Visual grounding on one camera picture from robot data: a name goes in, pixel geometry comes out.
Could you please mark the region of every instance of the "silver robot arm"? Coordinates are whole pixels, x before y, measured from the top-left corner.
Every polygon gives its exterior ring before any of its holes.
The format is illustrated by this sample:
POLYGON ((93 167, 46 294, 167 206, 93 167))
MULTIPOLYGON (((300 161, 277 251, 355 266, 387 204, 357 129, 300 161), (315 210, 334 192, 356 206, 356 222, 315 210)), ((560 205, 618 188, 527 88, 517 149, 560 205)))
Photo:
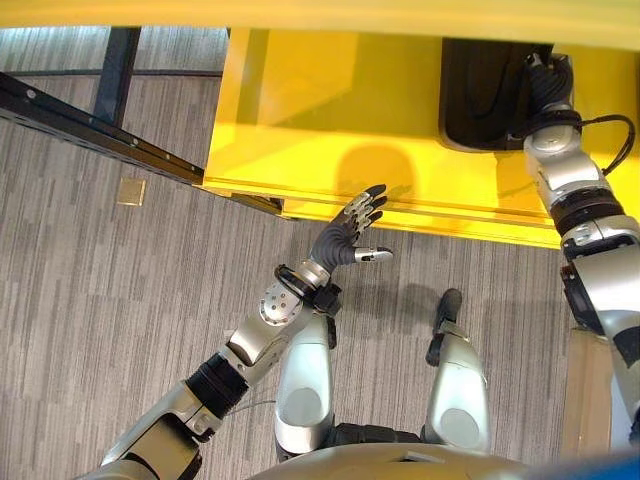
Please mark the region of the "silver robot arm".
MULTIPOLYGON (((539 75, 553 75, 543 70, 546 66, 536 57, 529 69, 536 69, 539 75)), ((533 83, 536 93, 540 82, 533 83)), ((605 178, 611 169, 603 172, 582 151, 579 126, 589 122, 567 120, 577 114, 566 98, 545 100, 544 91, 537 93, 542 120, 524 142, 528 170, 562 236, 562 251, 568 264, 561 275, 571 310, 579 324, 611 342, 614 374, 633 423, 631 436, 637 438, 640 227, 633 217, 625 215, 616 200, 605 178)), ((633 125, 630 128, 633 139, 633 125)))
POLYGON ((281 265, 264 293, 258 314, 244 321, 229 341, 187 380, 178 382, 109 450, 101 467, 83 480, 188 480, 202 459, 199 444, 221 427, 224 416, 273 368, 284 350, 314 316, 334 316, 340 289, 331 273, 340 265, 385 260, 384 248, 354 243, 382 216, 377 209, 385 186, 353 199, 322 231, 310 258, 296 270, 281 265))

